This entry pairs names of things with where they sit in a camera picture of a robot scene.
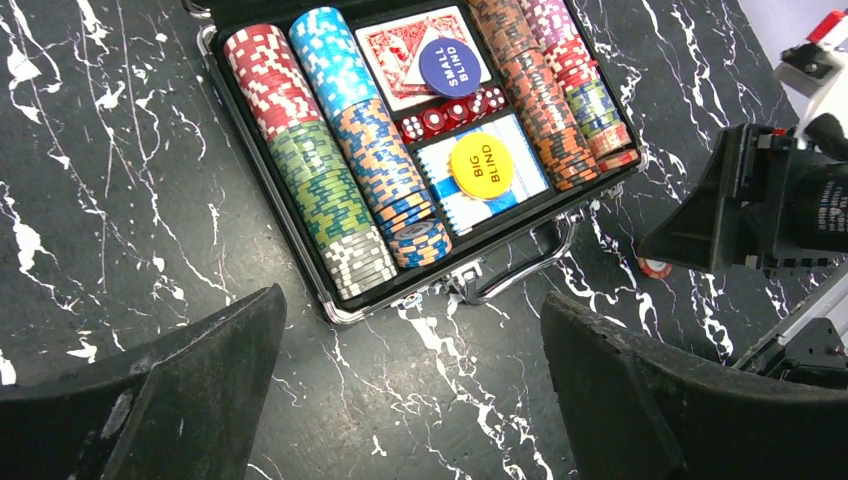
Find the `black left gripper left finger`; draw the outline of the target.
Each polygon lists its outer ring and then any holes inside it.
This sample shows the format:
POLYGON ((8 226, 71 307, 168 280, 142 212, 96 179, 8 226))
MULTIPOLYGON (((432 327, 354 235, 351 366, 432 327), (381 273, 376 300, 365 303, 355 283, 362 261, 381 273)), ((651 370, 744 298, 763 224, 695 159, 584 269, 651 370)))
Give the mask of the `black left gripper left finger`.
POLYGON ((1 390, 5 479, 240 479, 286 324, 278 285, 93 364, 1 390))

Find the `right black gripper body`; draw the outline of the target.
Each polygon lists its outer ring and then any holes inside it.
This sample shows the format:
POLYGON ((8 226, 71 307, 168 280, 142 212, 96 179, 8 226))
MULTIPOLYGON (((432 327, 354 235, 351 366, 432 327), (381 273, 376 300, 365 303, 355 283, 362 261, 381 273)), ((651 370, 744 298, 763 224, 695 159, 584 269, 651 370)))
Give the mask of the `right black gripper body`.
POLYGON ((847 252, 847 127, 831 113, 802 129, 775 130, 754 143, 745 214, 754 267, 800 275, 847 252))

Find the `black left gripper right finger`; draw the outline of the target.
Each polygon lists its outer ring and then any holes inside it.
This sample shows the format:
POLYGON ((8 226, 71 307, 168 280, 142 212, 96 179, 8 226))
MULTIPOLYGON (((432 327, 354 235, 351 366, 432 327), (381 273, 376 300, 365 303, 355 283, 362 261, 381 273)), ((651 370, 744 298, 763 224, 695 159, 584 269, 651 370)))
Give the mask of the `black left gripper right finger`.
POLYGON ((541 332, 583 479, 843 479, 847 389, 763 377, 557 293, 541 332))

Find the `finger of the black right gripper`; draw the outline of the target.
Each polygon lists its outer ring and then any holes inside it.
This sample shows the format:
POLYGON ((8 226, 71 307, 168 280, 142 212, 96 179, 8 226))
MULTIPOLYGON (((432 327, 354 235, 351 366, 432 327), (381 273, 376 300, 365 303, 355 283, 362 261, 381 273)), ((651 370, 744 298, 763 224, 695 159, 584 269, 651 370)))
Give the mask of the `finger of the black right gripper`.
POLYGON ((721 130, 697 186, 637 243, 637 256, 704 273, 742 265, 745 175, 768 133, 759 124, 721 130))

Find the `red white poker chip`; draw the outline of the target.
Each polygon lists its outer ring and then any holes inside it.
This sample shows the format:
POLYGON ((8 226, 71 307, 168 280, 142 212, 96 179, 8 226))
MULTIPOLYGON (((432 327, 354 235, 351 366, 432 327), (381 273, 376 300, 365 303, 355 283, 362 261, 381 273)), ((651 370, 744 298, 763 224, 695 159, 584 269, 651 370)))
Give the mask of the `red white poker chip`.
POLYGON ((641 272, 646 277, 653 279, 664 279, 672 271, 672 265, 662 261, 638 257, 637 263, 641 272))

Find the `yellow big blind button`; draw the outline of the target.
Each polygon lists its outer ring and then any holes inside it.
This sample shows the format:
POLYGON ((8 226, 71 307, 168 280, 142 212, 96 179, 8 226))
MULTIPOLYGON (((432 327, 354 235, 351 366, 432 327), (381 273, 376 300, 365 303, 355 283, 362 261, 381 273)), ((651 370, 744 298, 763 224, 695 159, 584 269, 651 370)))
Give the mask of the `yellow big blind button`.
POLYGON ((484 132, 464 135, 449 157, 451 175, 467 195, 493 200, 505 194, 514 178, 514 162, 508 147, 484 132))

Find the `blue small blind button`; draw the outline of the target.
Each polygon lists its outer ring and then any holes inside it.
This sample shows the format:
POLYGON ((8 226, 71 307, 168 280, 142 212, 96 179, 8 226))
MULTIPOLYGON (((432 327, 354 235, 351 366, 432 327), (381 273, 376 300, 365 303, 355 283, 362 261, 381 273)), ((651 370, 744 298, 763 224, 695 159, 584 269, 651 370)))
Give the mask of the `blue small blind button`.
POLYGON ((471 95, 482 82, 482 69, 474 51, 454 38, 437 38, 421 50, 419 70, 434 93, 448 99, 471 95))

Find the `black poker set case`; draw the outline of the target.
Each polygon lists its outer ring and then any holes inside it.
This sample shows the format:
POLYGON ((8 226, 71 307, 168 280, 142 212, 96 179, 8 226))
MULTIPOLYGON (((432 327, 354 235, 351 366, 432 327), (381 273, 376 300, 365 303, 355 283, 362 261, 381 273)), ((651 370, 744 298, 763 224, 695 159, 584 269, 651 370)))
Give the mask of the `black poker set case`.
POLYGON ((645 148, 639 139, 635 139, 632 145, 636 149, 637 157, 633 163, 603 173, 597 180, 584 183, 573 190, 545 194, 516 213, 507 215, 503 222, 486 222, 480 232, 460 240, 458 249, 446 259, 432 266, 402 273, 364 295, 343 300, 337 293, 328 269, 321 261, 316 243, 307 236, 307 226, 296 212, 294 196, 276 170, 270 151, 261 144, 258 124, 250 118, 247 102, 242 99, 236 87, 236 79, 224 62, 224 40, 220 35, 222 30, 240 26, 245 22, 272 18, 286 23, 311 4, 308 1, 297 1, 289 5, 272 6, 268 13, 262 10, 265 5, 263 1, 186 1, 183 7, 202 24, 196 35, 196 42, 204 66, 231 124, 237 131, 242 149, 252 165, 277 223, 294 252, 307 288, 317 302, 319 315, 330 324, 355 324, 383 308, 394 308, 412 300, 426 288, 437 284, 453 290, 469 305, 482 305, 490 301, 502 290, 557 263, 570 248, 577 230, 574 217, 580 209, 590 200, 612 193, 620 183, 645 169, 647 165, 645 148), (480 267, 487 255, 517 237, 543 226, 551 226, 557 230, 558 244, 554 249, 524 263, 505 268, 490 282, 482 283, 480 267))

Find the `blue playing card deck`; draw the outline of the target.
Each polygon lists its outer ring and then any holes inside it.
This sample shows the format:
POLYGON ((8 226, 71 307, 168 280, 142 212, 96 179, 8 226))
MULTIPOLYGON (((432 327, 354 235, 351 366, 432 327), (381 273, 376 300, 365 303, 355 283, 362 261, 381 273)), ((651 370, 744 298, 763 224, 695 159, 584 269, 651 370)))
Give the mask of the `blue playing card deck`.
POLYGON ((432 195, 441 206, 450 227, 459 236, 550 189, 533 146, 527 139, 518 117, 513 113, 486 120, 464 133, 450 134, 415 150, 413 156, 429 181, 432 195), (482 200, 467 195, 459 188, 450 172, 451 150, 459 139, 473 132, 484 132, 498 137, 508 147, 513 158, 514 178, 511 188, 493 200, 482 200))

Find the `brown orange chip row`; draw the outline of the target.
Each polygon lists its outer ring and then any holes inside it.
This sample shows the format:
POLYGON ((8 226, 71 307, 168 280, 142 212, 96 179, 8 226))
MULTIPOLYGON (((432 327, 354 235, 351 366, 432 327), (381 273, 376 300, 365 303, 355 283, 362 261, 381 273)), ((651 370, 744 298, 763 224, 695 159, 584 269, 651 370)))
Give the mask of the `brown orange chip row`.
POLYGON ((517 1, 470 0, 469 9, 546 172, 561 191, 600 168, 517 1))

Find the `purple red green chip row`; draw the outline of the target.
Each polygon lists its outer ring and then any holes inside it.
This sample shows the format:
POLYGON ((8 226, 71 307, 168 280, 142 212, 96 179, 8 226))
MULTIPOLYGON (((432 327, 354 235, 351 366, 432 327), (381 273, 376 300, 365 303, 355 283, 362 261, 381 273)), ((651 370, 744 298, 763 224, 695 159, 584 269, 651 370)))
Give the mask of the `purple red green chip row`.
POLYGON ((519 4, 600 169, 609 172, 636 163, 639 150, 566 3, 519 4))

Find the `blue ten chip stack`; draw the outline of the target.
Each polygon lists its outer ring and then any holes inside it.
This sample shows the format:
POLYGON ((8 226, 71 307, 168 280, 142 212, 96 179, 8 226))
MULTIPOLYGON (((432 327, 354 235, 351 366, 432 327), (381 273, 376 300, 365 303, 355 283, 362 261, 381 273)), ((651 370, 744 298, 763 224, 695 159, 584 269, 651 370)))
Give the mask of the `blue ten chip stack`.
POLYGON ((393 233, 388 239, 388 248, 399 267, 413 269, 446 257, 453 244, 444 224, 430 217, 393 233))

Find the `red dice row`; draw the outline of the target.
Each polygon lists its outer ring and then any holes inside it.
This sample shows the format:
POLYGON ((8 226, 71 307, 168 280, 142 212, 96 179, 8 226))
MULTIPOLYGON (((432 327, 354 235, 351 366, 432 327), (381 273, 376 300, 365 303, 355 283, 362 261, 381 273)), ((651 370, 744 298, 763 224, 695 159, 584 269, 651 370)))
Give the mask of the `red dice row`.
POLYGON ((465 98, 448 100, 439 107, 403 117, 395 125, 402 140, 412 144, 470 125, 503 110, 507 104, 502 88, 486 87, 465 98))

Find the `light blue orange chip row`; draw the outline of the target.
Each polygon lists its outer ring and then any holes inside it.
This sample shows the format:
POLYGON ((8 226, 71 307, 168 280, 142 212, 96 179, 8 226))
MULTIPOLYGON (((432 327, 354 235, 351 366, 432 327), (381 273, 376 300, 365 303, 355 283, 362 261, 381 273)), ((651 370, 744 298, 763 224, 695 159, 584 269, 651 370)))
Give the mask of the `light blue orange chip row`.
POLYGON ((313 8, 290 44, 383 233, 432 214, 432 200, 341 12, 313 8))

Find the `red playing card deck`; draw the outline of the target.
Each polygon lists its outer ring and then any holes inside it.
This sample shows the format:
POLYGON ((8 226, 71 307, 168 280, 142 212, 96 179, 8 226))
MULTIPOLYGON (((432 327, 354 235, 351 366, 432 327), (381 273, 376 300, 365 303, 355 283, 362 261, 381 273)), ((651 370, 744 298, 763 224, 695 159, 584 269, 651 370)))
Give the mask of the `red playing card deck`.
POLYGON ((389 107, 397 112, 438 98, 422 76, 422 49, 439 38, 466 44, 478 60, 482 83, 492 75, 457 6, 446 6, 359 28, 355 35, 389 107))

